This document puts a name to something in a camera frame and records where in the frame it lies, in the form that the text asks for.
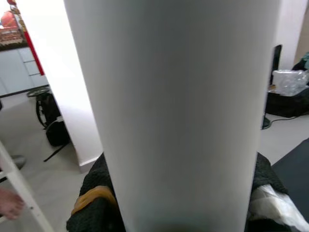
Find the white cylinder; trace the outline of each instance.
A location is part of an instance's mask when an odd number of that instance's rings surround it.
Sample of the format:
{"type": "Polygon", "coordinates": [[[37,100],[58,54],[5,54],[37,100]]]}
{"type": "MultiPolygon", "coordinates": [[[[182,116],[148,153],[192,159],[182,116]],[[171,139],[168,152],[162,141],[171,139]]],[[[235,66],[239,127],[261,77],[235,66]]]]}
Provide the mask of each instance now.
{"type": "Polygon", "coordinates": [[[278,0],[65,0],[127,232],[241,232],[278,0]]]}

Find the yellow cloth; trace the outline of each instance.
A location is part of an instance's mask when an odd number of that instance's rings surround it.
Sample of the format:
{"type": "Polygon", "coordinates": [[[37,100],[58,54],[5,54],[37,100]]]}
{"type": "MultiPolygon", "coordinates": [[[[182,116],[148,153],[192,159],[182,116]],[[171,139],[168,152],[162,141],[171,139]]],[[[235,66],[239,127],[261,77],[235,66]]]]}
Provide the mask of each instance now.
{"type": "Polygon", "coordinates": [[[84,195],[77,198],[76,203],[74,205],[74,209],[71,212],[71,215],[75,214],[76,212],[84,209],[87,205],[92,203],[96,198],[103,197],[109,201],[113,206],[118,208],[117,201],[114,198],[111,190],[107,186],[97,186],[91,190],[89,190],[84,195]]]}

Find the black bag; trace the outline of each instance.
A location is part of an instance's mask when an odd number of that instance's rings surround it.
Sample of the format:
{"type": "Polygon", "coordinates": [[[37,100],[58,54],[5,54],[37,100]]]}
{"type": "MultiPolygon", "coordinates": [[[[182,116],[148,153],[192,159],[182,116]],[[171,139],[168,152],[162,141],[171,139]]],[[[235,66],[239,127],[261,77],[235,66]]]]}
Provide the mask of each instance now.
{"type": "Polygon", "coordinates": [[[297,117],[309,113],[309,88],[291,97],[268,93],[266,113],[282,117],[297,117]]]}
{"type": "Polygon", "coordinates": [[[46,129],[49,143],[52,146],[68,144],[70,137],[63,120],[61,120],[61,114],[54,96],[51,93],[42,93],[37,96],[36,100],[37,117],[46,129]]]}

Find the gray floor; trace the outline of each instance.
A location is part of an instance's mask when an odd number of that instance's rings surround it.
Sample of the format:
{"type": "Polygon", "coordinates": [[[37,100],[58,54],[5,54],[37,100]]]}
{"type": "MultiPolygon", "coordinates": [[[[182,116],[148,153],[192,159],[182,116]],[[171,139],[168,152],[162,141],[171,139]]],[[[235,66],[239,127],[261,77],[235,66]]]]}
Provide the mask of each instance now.
{"type": "MultiPolygon", "coordinates": [[[[43,160],[54,148],[48,144],[42,126],[35,116],[35,102],[25,94],[2,99],[0,139],[12,155],[23,154],[28,161],[22,174],[35,193],[35,198],[56,232],[65,232],[65,223],[78,196],[85,174],[81,174],[74,148],[70,145],[48,162],[43,160]]],[[[259,151],[272,163],[286,155],[309,137],[309,116],[275,122],[262,131],[259,151]]],[[[10,187],[8,181],[0,187],[10,187]]],[[[40,231],[29,211],[16,221],[0,224],[4,232],[40,231]]]]}
{"type": "MultiPolygon", "coordinates": [[[[0,139],[11,155],[22,154],[28,161],[22,174],[34,191],[42,211],[56,232],[65,232],[65,223],[78,197],[85,174],[81,174],[72,145],[65,147],[48,162],[43,160],[54,148],[46,140],[35,115],[35,102],[25,94],[1,99],[0,139]]],[[[9,188],[8,181],[0,184],[9,188]]],[[[16,221],[0,224],[1,232],[39,232],[28,210],[16,221]]]]}

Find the black cable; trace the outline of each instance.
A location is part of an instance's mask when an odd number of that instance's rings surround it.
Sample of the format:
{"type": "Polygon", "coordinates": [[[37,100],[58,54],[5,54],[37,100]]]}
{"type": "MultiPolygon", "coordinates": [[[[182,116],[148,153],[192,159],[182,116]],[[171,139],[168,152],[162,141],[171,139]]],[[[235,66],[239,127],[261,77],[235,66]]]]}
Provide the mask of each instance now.
{"type": "Polygon", "coordinates": [[[295,117],[291,117],[291,118],[283,118],[283,119],[272,120],[272,121],[270,121],[269,125],[268,125],[267,127],[262,128],[262,130],[266,130],[266,129],[270,128],[271,125],[272,125],[274,122],[278,122],[278,121],[288,121],[288,120],[296,119],[296,118],[298,118],[298,117],[301,117],[301,116],[304,116],[304,115],[307,115],[307,114],[309,114],[309,112],[306,112],[306,113],[304,113],[304,114],[302,114],[302,115],[295,116],[295,117]]]}

